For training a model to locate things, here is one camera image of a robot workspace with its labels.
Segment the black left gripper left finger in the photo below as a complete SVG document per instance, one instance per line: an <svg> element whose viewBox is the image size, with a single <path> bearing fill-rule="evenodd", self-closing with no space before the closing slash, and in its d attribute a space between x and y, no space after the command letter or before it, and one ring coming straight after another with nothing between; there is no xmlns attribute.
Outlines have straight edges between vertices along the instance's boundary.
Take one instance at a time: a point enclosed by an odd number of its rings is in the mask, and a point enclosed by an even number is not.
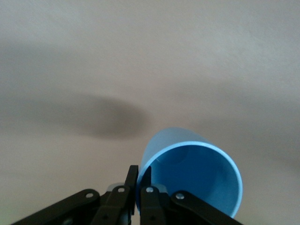
<svg viewBox="0 0 300 225"><path fill-rule="evenodd" d="M125 183L100 195L85 189L33 213L15 225L129 225L135 210L138 166L129 167Z"/></svg>

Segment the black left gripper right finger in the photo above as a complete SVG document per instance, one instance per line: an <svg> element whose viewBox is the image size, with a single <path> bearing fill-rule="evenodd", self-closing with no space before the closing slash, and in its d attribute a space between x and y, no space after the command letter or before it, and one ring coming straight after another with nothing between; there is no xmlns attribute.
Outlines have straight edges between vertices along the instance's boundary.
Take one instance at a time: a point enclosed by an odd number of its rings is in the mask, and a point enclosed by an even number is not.
<svg viewBox="0 0 300 225"><path fill-rule="evenodd" d="M142 225L239 225L240 222L187 191L172 195L152 185L148 167L140 182Z"/></svg>

